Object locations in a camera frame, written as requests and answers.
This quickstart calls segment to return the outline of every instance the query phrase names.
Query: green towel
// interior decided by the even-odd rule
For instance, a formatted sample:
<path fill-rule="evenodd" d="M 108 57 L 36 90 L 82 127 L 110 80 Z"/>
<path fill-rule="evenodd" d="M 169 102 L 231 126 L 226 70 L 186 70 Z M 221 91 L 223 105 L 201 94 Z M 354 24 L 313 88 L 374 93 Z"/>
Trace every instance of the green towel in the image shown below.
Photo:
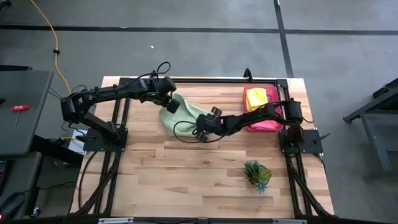
<path fill-rule="evenodd" d="M 180 106 L 177 111 L 172 114 L 167 111 L 166 108 L 162 108 L 159 111 L 160 120 L 166 128 L 167 134 L 173 136 L 174 125 L 179 121 L 189 121 L 196 123 L 199 114 L 208 114 L 207 111 L 197 108 L 191 105 L 181 95 L 174 93 L 173 99 L 180 102 Z M 196 128 L 193 124 L 179 123 L 175 127 L 175 134 L 178 136 L 193 137 L 192 131 Z"/>

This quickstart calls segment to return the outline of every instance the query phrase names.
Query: wooden table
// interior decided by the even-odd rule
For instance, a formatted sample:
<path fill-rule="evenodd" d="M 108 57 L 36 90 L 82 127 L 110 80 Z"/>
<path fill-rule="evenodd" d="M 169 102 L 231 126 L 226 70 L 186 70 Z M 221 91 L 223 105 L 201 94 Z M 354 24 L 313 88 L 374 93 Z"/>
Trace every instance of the wooden table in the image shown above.
<path fill-rule="evenodd" d="M 102 87 L 119 83 L 119 78 L 104 77 Z M 312 120 L 304 80 L 288 79 L 288 84 L 290 97 L 302 102 L 303 116 Z M 190 103 L 208 111 L 217 106 L 226 115 L 243 112 L 243 86 L 250 84 L 176 85 L 176 92 Z M 95 115 L 109 121 L 113 108 L 113 101 L 100 103 Z M 129 137 L 119 166 L 112 216 L 294 217 L 285 157 L 280 152 L 276 133 L 249 133 L 243 129 L 218 142 L 185 144 L 167 135 L 159 120 L 159 110 L 160 107 L 151 102 L 141 104 L 131 100 L 127 119 Z M 302 126 L 313 128 L 313 124 L 306 122 Z M 83 179 L 82 203 L 98 185 L 103 156 L 104 153 L 97 153 L 88 166 Z M 248 160 L 257 160 L 272 170 L 268 189 L 261 195 L 244 178 L 243 163 Z M 303 154 L 303 164 L 309 189 L 324 208 L 333 213 L 319 158 Z M 71 212 L 78 208 L 77 190 Z M 300 208 L 305 212 L 301 191 L 298 196 Z M 106 197 L 107 193 L 103 197 L 103 207 Z"/>

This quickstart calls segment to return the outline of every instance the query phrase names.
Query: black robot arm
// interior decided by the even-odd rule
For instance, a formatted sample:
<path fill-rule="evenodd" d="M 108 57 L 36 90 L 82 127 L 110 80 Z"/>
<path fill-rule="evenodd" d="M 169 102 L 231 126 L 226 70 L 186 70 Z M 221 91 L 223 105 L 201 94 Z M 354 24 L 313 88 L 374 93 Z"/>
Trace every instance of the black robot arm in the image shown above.
<path fill-rule="evenodd" d="M 99 131 L 104 141 L 118 143 L 120 136 L 116 124 L 110 121 L 105 122 L 89 113 L 88 110 L 91 106 L 95 103 L 131 98 L 139 100 L 141 103 L 153 102 L 167 108 L 169 112 L 175 113 L 180 103 L 168 95 L 175 90 L 175 84 L 170 77 L 162 79 L 157 77 L 138 78 L 130 80 L 124 85 L 95 87 L 93 90 L 84 89 L 61 99 L 62 115 L 66 122 L 83 123 Z"/>
<path fill-rule="evenodd" d="M 213 107 L 213 114 L 201 114 L 196 120 L 197 128 L 194 131 L 195 137 L 200 142 L 207 140 L 207 135 L 214 133 L 219 136 L 230 136 L 243 127 L 260 121 L 273 120 L 283 125 L 299 126 L 303 122 L 301 111 L 301 102 L 294 101 L 278 101 L 260 106 L 252 112 L 244 113 L 239 116 L 228 115 L 221 116 L 222 111 Z M 281 114 L 276 113 L 277 107 L 283 107 L 285 111 L 285 119 Z"/>

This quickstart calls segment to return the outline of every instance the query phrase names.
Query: gray floor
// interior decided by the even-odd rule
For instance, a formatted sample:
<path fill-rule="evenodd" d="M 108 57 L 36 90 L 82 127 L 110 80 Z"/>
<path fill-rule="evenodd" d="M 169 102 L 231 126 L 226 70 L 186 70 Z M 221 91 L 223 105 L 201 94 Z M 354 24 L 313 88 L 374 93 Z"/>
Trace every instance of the gray floor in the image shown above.
<path fill-rule="evenodd" d="M 277 29 L 273 0 L 95 0 L 37 4 L 58 26 L 207 27 Z M 286 29 L 397 30 L 395 0 L 280 0 Z M 0 24 L 45 25 L 26 0 L 0 12 Z M 55 70 L 49 31 L 0 30 L 0 64 Z M 172 63 L 171 75 L 286 77 L 279 34 L 193 32 L 57 32 L 59 66 L 71 86 L 101 85 L 104 75 L 139 75 Z M 398 181 L 365 184 L 377 168 L 362 124 L 342 117 L 370 100 L 373 91 L 398 77 L 398 35 L 287 35 L 294 77 L 304 78 L 323 141 L 335 213 L 345 218 L 398 223 Z M 67 91 L 59 77 L 52 87 Z M 63 134 L 59 101 L 49 96 L 37 134 Z M 42 185 L 53 173 L 65 180 L 78 171 L 47 161 Z M 49 190 L 43 215 L 66 213 L 70 198 Z"/>

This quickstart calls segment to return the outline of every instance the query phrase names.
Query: wire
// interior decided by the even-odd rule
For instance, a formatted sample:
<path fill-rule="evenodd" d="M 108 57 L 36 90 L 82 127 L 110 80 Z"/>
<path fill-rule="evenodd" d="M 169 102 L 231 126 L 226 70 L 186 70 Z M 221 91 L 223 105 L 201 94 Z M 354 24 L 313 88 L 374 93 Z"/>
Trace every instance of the wire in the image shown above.
<path fill-rule="evenodd" d="M 57 93 L 57 91 L 55 91 L 53 88 L 50 87 L 50 90 L 52 90 L 58 97 L 62 98 L 62 96 L 59 95 L 59 94 Z"/>
<path fill-rule="evenodd" d="M 136 82 L 137 80 L 139 80 L 140 78 L 142 78 L 142 77 L 144 77 L 144 76 L 147 76 L 147 75 L 164 75 L 164 74 L 166 74 L 166 73 L 172 68 L 170 62 L 163 62 L 163 63 L 161 63 L 161 64 L 157 67 L 157 71 L 159 71 L 159 69 L 160 69 L 163 65 L 166 65 L 166 64 L 169 65 L 169 67 L 168 67 L 168 69 L 166 69 L 166 71 L 164 71 L 164 72 L 150 72 L 150 73 L 142 74 L 142 75 L 138 76 L 137 78 L 128 81 L 126 84 L 124 84 L 124 85 L 122 85 L 122 86 L 116 87 L 115 90 L 120 90 L 120 89 L 126 88 L 126 87 L 128 87 L 129 85 L 131 85 L 131 84 L 133 84 L 134 82 Z M 89 90 L 89 91 L 85 91 L 84 93 L 96 93 L 96 90 Z M 68 102 L 69 102 L 72 98 L 74 98 L 75 96 L 78 96 L 78 95 L 80 95 L 80 94 L 82 94 L 82 93 L 80 93 L 80 92 L 78 92 L 78 93 L 73 93 L 72 96 L 69 96 L 69 97 L 68 97 Z"/>
<path fill-rule="evenodd" d="M 306 121 L 306 122 L 308 122 L 308 123 L 313 123 L 313 121 L 308 121 L 308 120 L 305 119 L 304 117 L 303 117 L 303 120 Z"/>
<path fill-rule="evenodd" d="M 218 139 L 211 140 L 211 141 L 206 141 L 206 142 L 201 142 L 201 141 L 188 142 L 188 141 L 181 140 L 181 139 L 176 135 L 176 133 L 175 133 L 175 127 L 176 127 L 178 124 L 180 124 L 180 123 L 188 123 L 188 124 L 194 124 L 194 125 L 197 125 L 197 124 L 195 124 L 195 123 L 193 123 L 193 122 L 190 122 L 190 121 L 179 121 L 179 122 L 175 123 L 175 125 L 174 125 L 174 127 L 173 127 L 173 134 L 174 134 L 174 136 L 175 136 L 176 139 L 178 139 L 179 141 L 184 142 L 184 143 L 212 143 L 212 142 L 217 142 L 217 141 L 223 139 L 225 136 L 227 136 L 227 135 L 235 128 L 235 126 L 238 124 L 238 122 L 235 123 L 234 126 L 232 126 L 227 132 L 225 132 L 224 135 L 222 135 L 222 136 L 219 137 Z M 193 135 L 196 135 L 196 133 L 197 133 L 197 129 L 194 129 L 194 130 L 192 131 L 192 134 L 193 134 Z"/>
<path fill-rule="evenodd" d="M 60 186 L 64 186 L 64 185 L 67 185 L 67 184 L 76 184 L 76 183 L 77 183 L 76 181 L 69 181 L 69 182 L 65 182 L 65 183 L 63 183 L 63 184 L 51 185 L 51 186 L 49 186 L 49 187 L 39 187 L 39 189 L 40 189 L 40 190 L 48 190 L 48 189 L 52 189 L 52 188 L 54 188 L 54 187 L 60 187 Z"/>
<path fill-rule="evenodd" d="M 85 86 L 85 85 L 78 85 L 78 86 L 75 86 L 75 87 L 73 87 L 73 88 L 72 88 L 72 93 L 73 93 L 73 90 L 74 90 L 74 89 L 76 89 L 76 88 L 78 88 L 78 87 L 84 87 L 84 88 L 87 88 L 87 86 Z"/>
<path fill-rule="evenodd" d="M 83 177 L 86 173 L 88 164 L 91 162 L 91 160 L 94 158 L 95 154 L 97 154 L 98 151 L 94 152 L 87 160 L 87 163 L 85 167 L 83 168 L 83 172 L 81 172 L 81 177 L 80 177 L 80 182 L 79 182 L 79 189 L 78 189 L 78 206 L 79 209 L 81 209 L 81 183 L 83 183 Z"/>
<path fill-rule="evenodd" d="M 178 124 L 180 124 L 180 123 L 188 123 L 188 124 L 193 124 L 193 125 L 195 125 L 195 126 L 197 125 L 197 124 L 195 124 L 194 122 L 190 122 L 190 121 L 179 121 L 179 122 L 175 123 L 175 125 L 174 125 L 174 127 L 173 127 L 173 134 L 174 134 L 175 138 L 178 139 L 178 140 L 181 141 L 181 142 L 184 142 L 184 143 L 200 143 L 200 141 L 191 142 L 191 141 L 184 141 L 184 140 L 180 139 L 180 138 L 176 135 L 176 133 L 175 133 L 175 127 L 176 127 Z"/>
<path fill-rule="evenodd" d="M 64 185 L 67 185 L 67 184 L 76 184 L 76 182 L 75 181 L 69 181 L 69 182 L 65 182 L 65 183 L 62 183 L 62 184 L 55 184 L 55 185 L 51 185 L 51 186 L 48 186 L 48 187 L 37 187 L 37 188 L 40 189 L 40 190 L 48 190 L 48 189 L 52 189 L 54 187 L 60 187 L 60 186 L 64 186 Z M 27 189 L 27 190 L 24 190 L 22 192 L 17 192 L 17 194 L 24 194 L 26 192 L 29 192 L 29 191 L 33 190 L 33 189 Z"/>
<path fill-rule="evenodd" d="M 61 128 L 62 128 L 62 130 L 64 130 L 64 131 L 67 132 L 66 135 L 69 135 L 69 131 L 66 130 L 66 129 L 63 127 L 63 126 L 65 125 L 65 123 L 66 123 L 66 121 L 63 121 L 63 123 L 62 123 L 62 125 L 61 125 Z"/>
<path fill-rule="evenodd" d="M 71 94 L 72 92 L 70 91 L 69 84 L 68 84 L 67 80 L 65 79 L 65 77 L 62 75 L 60 69 L 58 68 L 59 49 L 58 49 L 58 37 L 57 37 L 57 34 L 55 33 L 55 30 L 52 27 L 50 21 L 47 19 L 47 17 L 44 15 L 44 13 L 40 10 L 40 8 L 36 5 L 36 3 L 33 0 L 30 0 L 30 1 L 36 7 L 38 12 L 43 16 L 43 18 L 47 21 L 47 24 L 49 25 L 49 27 L 51 28 L 52 33 L 54 34 L 54 37 L 55 37 L 55 50 L 53 52 L 55 53 L 55 69 L 57 69 L 58 74 L 61 76 L 63 82 L 67 86 L 69 94 Z"/>
<path fill-rule="evenodd" d="M 318 157 L 319 158 L 319 160 L 321 160 L 321 162 L 322 162 L 322 165 L 323 165 L 323 169 L 325 170 L 325 172 L 326 172 L 326 166 L 325 166 L 325 162 L 323 161 L 323 159 L 322 159 L 322 157 L 320 157 L 317 153 L 314 153 L 314 156 L 316 156 L 316 157 Z"/>
<path fill-rule="evenodd" d="M 59 96 L 55 95 L 54 93 L 52 93 L 52 92 L 50 92 L 50 91 L 49 91 L 49 93 L 50 93 L 51 95 L 53 95 L 54 97 L 58 98 L 59 100 L 61 100 L 61 98 L 60 98 Z"/>
<path fill-rule="evenodd" d="M 71 125 L 72 125 L 72 123 L 69 123 L 68 128 L 72 128 L 72 129 L 74 129 L 75 131 L 81 133 L 83 136 L 86 136 L 86 134 L 85 134 L 83 131 L 80 131 L 80 130 L 77 129 L 77 128 L 71 127 Z"/>

